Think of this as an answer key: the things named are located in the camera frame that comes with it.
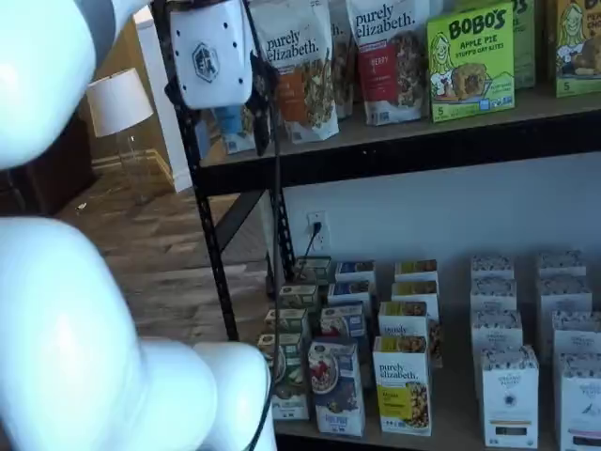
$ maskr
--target lamp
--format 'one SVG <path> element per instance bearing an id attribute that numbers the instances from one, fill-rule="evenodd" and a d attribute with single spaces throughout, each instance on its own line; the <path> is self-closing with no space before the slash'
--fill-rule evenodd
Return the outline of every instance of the lamp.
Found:
<path id="1" fill-rule="evenodd" d="M 94 134 L 116 134 L 119 159 L 137 203 L 148 200 L 149 170 L 144 153 L 136 148 L 133 126 L 153 111 L 136 69 L 123 70 L 87 88 Z"/>

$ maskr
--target granola bag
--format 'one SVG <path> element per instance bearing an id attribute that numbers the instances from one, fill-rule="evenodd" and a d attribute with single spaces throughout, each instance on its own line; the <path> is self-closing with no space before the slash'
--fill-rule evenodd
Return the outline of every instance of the granola bag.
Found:
<path id="1" fill-rule="evenodd" d="M 331 40 L 333 59 L 331 78 L 339 119 L 353 113 L 355 59 L 357 46 L 350 30 L 346 0 L 330 0 Z"/>
<path id="2" fill-rule="evenodd" d="M 428 0 L 347 0 L 359 46 L 368 125 L 418 119 L 427 111 L 425 22 Z"/>
<path id="3" fill-rule="evenodd" d="M 251 12 L 263 54 L 280 73 L 276 96 L 292 142 L 337 134 L 328 3 L 259 0 Z"/>

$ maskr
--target orange label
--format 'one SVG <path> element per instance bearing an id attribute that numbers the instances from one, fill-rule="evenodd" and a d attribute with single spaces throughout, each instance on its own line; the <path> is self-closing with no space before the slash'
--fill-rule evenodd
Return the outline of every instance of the orange label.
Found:
<path id="1" fill-rule="evenodd" d="M 286 122 L 307 123 L 307 108 L 304 104 L 304 83 L 302 71 L 294 69 L 292 72 L 280 75 L 277 88 L 278 104 Z"/>

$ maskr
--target green box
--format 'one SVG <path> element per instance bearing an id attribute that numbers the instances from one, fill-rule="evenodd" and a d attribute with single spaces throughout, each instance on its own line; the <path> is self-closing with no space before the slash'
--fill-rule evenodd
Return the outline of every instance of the green box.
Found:
<path id="1" fill-rule="evenodd" d="M 514 11 L 499 2 L 428 22 L 434 122 L 513 108 Z"/>

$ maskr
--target packaged food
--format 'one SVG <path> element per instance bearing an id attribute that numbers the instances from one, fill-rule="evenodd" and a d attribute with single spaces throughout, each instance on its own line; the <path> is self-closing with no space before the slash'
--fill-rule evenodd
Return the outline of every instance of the packaged food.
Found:
<path id="1" fill-rule="evenodd" d="M 428 22 L 434 122 L 515 106 L 513 23 L 504 1 Z"/>
<path id="2" fill-rule="evenodd" d="M 331 40 L 333 44 L 332 82 L 338 119 L 353 113 L 355 59 L 357 46 L 350 30 L 346 0 L 330 0 Z"/>
<path id="3" fill-rule="evenodd" d="M 553 356 L 601 352 L 601 312 L 553 312 Z"/>
<path id="4" fill-rule="evenodd" d="M 557 97 L 601 91 L 601 3 L 594 0 L 553 3 Z"/>
<path id="5" fill-rule="evenodd" d="M 536 258 L 538 275 L 586 275 L 586 265 L 580 251 L 541 252 Z"/>
<path id="6" fill-rule="evenodd" d="M 516 281 L 500 277 L 471 279 L 471 310 L 517 310 Z"/>
<path id="7" fill-rule="evenodd" d="M 482 350 L 502 350 L 524 344 L 522 320 L 516 310 L 472 312 L 471 352 L 476 397 L 482 393 L 480 354 Z"/>
<path id="8" fill-rule="evenodd" d="M 275 310 L 271 309 L 265 316 L 265 329 L 275 333 Z M 309 327 L 309 315 L 305 308 L 281 308 L 280 334 L 301 334 L 305 343 L 311 342 L 311 328 Z"/>
<path id="9" fill-rule="evenodd" d="M 273 367 L 275 335 L 262 334 L 257 344 L 269 367 Z M 274 420 L 309 419 L 309 385 L 301 334 L 280 334 L 275 391 L 271 397 Z"/>
<path id="10" fill-rule="evenodd" d="M 427 0 L 347 0 L 359 47 L 359 72 L 368 125 L 427 114 L 425 22 Z"/>
<path id="11" fill-rule="evenodd" d="M 439 282 L 436 260 L 402 261 L 394 264 L 394 282 Z"/>
<path id="12" fill-rule="evenodd" d="M 538 362 L 530 346 L 482 351 L 485 446 L 538 447 Z"/>
<path id="13" fill-rule="evenodd" d="M 244 105 L 215 108 L 213 115 L 222 133 L 227 153 L 254 148 L 254 117 Z"/>
<path id="14" fill-rule="evenodd" d="M 601 353 L 560 354 L 555 372 L 555 432 L 560 451 L 590 451 L 601 441 Z"/>
<path id="15" fill-rule="evenodd" d="M 365 405 L 357 344 L 318 338 L 309 349 L 309 367 L 319 431 L 362 437 Z"/>
<path id="16" fill-rule="evenodd" d="M 432 391 L 425 338 L 377 336 L 374 372 L 382 431 L 432 435 Z"/>
<path id="17" fill-rule="evenodd" d="M 538 357 L 541 364 L 550 364 L 553 355 L 552 313 L 554 311 L 590 312 L 593 308 L 593 295 L 585 277 L 568 274 L 540 278 L 536 286 Z"/>
<path id="18" fill-rule="evenodd" d="M 337 134 L 328 2 L 256 0 L 251 11 L 263 53 L 280 73 L 276 98 L 292 142 Z"/>
<path id="19" fill-rule="evenodd" d="M 363 387 L 372 387 L 371 352 L 362 305 L 338 305 L 324 308 L 321 311 L 321 333 L 324 336 L 341 336 L 356 340 Z"/>
<path id="20" fill-rule="evenodd" d="M 434 368 L 442 368 L 442 325 L 439 316 L 438 284 L 434 281 L 395 282 L 393 283 L 392 300 L 425 303 L 430 319 L 428 323 L 430 360 Z"/>
<path id="21" fill-rule="evenodd" d="M 294 265 L 294 273 L 303 284 L 328 285 L 330 264 L 329 257 L 299 257 Z"/>
<path id="22" fill-rule="evenodd" d="M 376 282 L 376 265 L 373 260 L 343 261 L 336 266 L 336 282 L 368 280 Z"/>
<path id="23" fill-rule="evenodd" d="M 471 258 L 471 278 L 500 277 L 515 279 L 514 261 L 500 254 L 478 254 Z"/>

